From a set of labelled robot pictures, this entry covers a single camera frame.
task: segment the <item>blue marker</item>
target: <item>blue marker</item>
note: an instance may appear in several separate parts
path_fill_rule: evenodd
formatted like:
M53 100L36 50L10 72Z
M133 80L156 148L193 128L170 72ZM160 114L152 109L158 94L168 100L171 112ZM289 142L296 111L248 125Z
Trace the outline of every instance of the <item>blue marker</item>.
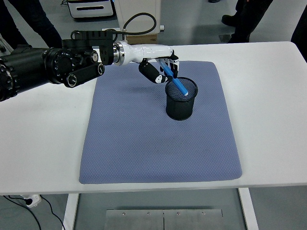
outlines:
M171 71L171 69L166 65L166 63L164 63L161 59L157 59L157 61L159 62L160 66L163 68L163 70L165 71L165 73L168 76L172 76L173 78L173 83L177 86L177 88L182 92L183 95L187 96L189 94L189 92L187 91L187 89L183 86L183 84L179 81L179 79L174 78L174 74Z

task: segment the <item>white table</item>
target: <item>white table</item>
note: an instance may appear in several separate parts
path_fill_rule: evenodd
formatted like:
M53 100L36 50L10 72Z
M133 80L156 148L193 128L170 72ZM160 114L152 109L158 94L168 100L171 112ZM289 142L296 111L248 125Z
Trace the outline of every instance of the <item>white table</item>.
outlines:
M216 65L241 161L239 179L79 183L93 80L75 89L46 84L0 103L0 195L306 185L307 64L296 46L275 42L173 48L182 61Z

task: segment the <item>pen holder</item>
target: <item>pen holder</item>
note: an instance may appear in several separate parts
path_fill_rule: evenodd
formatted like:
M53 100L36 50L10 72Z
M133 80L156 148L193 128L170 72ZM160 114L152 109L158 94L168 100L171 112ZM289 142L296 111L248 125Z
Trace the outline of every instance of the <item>pen holder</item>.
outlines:
M196 83L189 78L178 79L189 93L184 96L177 86L172 81L169 81L165 86L166 113L174 120L183 121L192 115L198 88Z

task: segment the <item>gray-blue fabric pad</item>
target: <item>gray-blue fabric pad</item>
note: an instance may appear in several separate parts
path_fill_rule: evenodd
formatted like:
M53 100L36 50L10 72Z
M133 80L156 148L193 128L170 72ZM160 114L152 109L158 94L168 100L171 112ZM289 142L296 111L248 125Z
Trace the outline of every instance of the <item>gray-blue fabric pad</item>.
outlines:
M106 66L94 92L82 184L218 181L242 175L215 65L182 61L178 76L192 79L199 89L193 114L184 121L167 116L165 84L151 83L138 64Z

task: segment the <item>white robotic hand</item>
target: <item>white robotic hand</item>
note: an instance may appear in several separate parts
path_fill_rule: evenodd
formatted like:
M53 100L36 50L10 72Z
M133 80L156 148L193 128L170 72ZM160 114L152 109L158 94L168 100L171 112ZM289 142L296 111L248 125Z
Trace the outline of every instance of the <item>white robotic hand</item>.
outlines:
M129 45L126 42L118 41L114 43L114 64L121 66L130 62L140 63L139 71L153 83L164 83L176 78L179 70L179 60L174 51L169 46L164 45ZM162 75L148 61L151 59L161 59L165 62L173 72L173 76L169 74Z

